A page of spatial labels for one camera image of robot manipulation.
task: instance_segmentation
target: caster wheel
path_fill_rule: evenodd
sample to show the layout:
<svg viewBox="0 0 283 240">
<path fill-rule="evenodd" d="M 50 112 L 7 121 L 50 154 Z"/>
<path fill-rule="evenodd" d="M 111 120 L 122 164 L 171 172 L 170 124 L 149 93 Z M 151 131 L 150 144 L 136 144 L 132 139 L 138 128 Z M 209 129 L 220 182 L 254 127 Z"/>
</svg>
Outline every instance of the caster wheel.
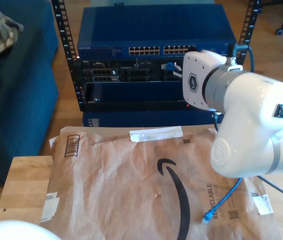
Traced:
<svg viewBox="0 0 283 240">
<path fill-rule="evenodd" d="M 278 29 L 275 31 L 275 34 L 276 34 L 277 36 L 283 35 L 283 30 L 281 30 L 280 28 L 278 28 Z"/>
</svg>

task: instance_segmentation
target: white tape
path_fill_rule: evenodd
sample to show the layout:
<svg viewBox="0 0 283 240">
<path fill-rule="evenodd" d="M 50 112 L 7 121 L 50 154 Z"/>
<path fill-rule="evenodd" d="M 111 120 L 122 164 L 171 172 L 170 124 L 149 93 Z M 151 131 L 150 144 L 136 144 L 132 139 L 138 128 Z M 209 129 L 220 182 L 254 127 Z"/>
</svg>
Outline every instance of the white tape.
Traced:
<svg viewBox="0 0 283 240">
<path fill-rule="evenodd" d="M 162 139 L 179 138 L 183 136 L 181 126 L 134 130 L 130 131 L 130 140 L 133 142 L 147 142 Z"/>
<path fill-rule="evenodd" d="M 272 205 L 267 194 L 262 196 L 253 196 L 252 199 L 255 202 L 260 215 L 273 213 Z"/>
<path fill-rule="evenodd" d="M 57 211 L 57 206 L 60 201 L 60 198 L 57 197 L 57 192 L 47 193 L 46 201 L 43 206 L 42 215 L 41 215 L 41 223 L 46 222 L 52 219 Z"/>
</svg>

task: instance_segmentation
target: robot logo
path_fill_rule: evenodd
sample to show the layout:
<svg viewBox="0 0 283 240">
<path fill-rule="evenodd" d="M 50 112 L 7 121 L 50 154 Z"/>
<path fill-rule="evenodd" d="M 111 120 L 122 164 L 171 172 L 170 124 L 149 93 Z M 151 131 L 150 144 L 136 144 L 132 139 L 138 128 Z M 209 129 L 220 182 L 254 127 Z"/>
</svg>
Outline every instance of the robot logo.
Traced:
<svg viewBox="0 0 283 240">
<path fill-rule="evenodd" d="M 196 74 L 191 73 L 188 79 L 188 85 L 192 92 L 196 93 L 198 88 L 197 76 Z"/>
</svg>

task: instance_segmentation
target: qr code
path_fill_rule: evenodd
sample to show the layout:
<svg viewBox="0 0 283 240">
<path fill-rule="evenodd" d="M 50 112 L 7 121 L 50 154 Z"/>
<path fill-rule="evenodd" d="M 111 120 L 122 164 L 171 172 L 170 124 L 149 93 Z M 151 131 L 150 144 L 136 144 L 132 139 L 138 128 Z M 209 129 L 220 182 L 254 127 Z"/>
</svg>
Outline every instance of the qr code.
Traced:
<svg viewBox="0 0 283 240">
<path fill-rule="evenodd" d="M 240 216 L 238 216 L 238 211 L 237 210 L 230 210 L 228 211 L 229 214 L 229 220 L 233 220 L 233 219 L 239 219 Z"/>
</svg>

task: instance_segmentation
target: white object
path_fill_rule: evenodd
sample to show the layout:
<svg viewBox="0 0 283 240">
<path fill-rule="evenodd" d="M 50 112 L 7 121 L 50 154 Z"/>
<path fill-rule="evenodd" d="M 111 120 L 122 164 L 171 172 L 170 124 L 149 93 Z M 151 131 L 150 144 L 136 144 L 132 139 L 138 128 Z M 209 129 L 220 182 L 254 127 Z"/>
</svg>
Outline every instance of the white object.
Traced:
<svg viewBox="0 0 283 240">
<path fill-rule="evenodd" d="M 57 192 L 47 193 L 45 204 L 43 206 L 41 223 L 52 219 L 55 215 L 60 198 L 57 197 Z"/>
<path fill-rule="evenodd" d="M 229 178 L 283 172 L 283 117 L 275 116 L 283 105 L 283 82 L 223 65 L 221 56 L 209 54 L 185 55 L 182 86 L 189 104 L 224 113 L 210 152 L 213 169 Z M 221 64 L 210 72 L 198 63 L 208 69 Z M 197 77 L 197 91 L 190 90 L 190 74 Z"/>
<path fill-rule="evenodd" d="M 181 126 L 134 130 L 129 132 L 130 140 L 133 142 L 147 142 L 162 139 L 179 138 L 183 136 Z"/>
<path fill-rule="evenodd" d="M 215 111 L 208 106 L 202 95 L 203 83 L 207 75 L 218 66 L 225 64 L 226 57 L 212 51 L 190 51 L 183 58 L 182 93 L 192 106 Z"/>
<path fill-rule="evenodd" d="M 255 202 L 260 215 L 273 213 L 273 208 L 267 194 L 262 196 L 253 196 L 252 199 Z"/>
<path fill-rule="evenodd" d="M 0 240 L 61 240 L 45 228 L 24 221 L 0 221 Z"/>
</svg>

